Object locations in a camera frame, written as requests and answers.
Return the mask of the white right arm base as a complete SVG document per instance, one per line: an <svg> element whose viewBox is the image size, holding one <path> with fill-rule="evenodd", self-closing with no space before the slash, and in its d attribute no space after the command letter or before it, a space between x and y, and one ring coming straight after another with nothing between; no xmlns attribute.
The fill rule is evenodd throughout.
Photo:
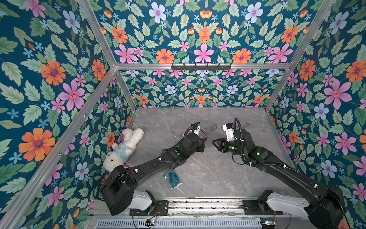
<svg viewBox="0 0 366 229"><path fill-rule="evenodd" d="M309 220L305 207L310 204L305 198L281 195L271 190L265 190L257 199L258 210L262 213L284 212Z"/></svg>

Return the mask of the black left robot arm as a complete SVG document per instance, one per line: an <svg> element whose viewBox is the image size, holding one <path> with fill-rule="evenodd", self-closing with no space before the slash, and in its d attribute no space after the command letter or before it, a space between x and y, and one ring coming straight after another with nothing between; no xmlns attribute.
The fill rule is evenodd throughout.
<svg viewBox="0 0 366 229"><path fill-rule="evenodd" d="M157 204L155 197L148 190L141 192L136 188L155 174L183 165L195 152L204 152L207 137L200 133L203 130L200 129L200 122L196 122L174 146L163 149L159 157L134 167L117 166L100 189L110 214L116 216L127 209L154 214Z"/></svg>

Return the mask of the grey protractor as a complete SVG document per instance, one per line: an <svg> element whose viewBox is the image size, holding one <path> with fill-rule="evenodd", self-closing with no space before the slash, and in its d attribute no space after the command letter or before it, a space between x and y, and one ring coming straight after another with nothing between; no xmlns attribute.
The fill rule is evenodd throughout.
<svg viewBox="0 0 366 229"><path fill-rule="evenodd" d="M212 124L210 131L215 131L217 129L217 124Z"/></svg>

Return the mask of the purple protractor set pouch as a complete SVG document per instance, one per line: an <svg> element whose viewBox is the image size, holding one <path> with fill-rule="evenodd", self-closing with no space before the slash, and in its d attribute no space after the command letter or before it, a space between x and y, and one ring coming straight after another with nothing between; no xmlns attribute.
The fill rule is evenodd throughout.
<svg viewBox="0 0 366 229"><path fill-rule="evenodd" d="M208 130L205 127L200 126L200 139L205 143L208 140Z"/></svg>

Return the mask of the purple straight ruler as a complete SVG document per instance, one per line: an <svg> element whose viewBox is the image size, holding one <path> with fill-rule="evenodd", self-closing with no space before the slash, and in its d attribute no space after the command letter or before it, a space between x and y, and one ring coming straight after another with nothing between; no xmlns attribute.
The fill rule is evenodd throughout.
<svg viewBox="0 0 366 229"><path fill-rule="evenodd" d="M243 125L241 125L241 128L242 129L246 129L247 127L249 127L250 126L250 123L245 123L245 124L243 124Z"/></svg>

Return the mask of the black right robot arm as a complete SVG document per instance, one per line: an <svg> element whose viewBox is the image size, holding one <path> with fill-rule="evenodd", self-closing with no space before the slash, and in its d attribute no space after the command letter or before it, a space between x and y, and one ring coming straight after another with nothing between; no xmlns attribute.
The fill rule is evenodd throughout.
<svg viewBox="0 0 366 229"><path fill-rule="evenodd" d="M258 201L259 210L270 208L310 221L317 229L336 229L346 217L343 192L338 186L328 187L292 168L270 150L255 145L252 136L235 118L223 126L225 138L212 141L222 153L238 155L242 165L257 168L282 181L300 197L280 195L266 190Z"/></svg>

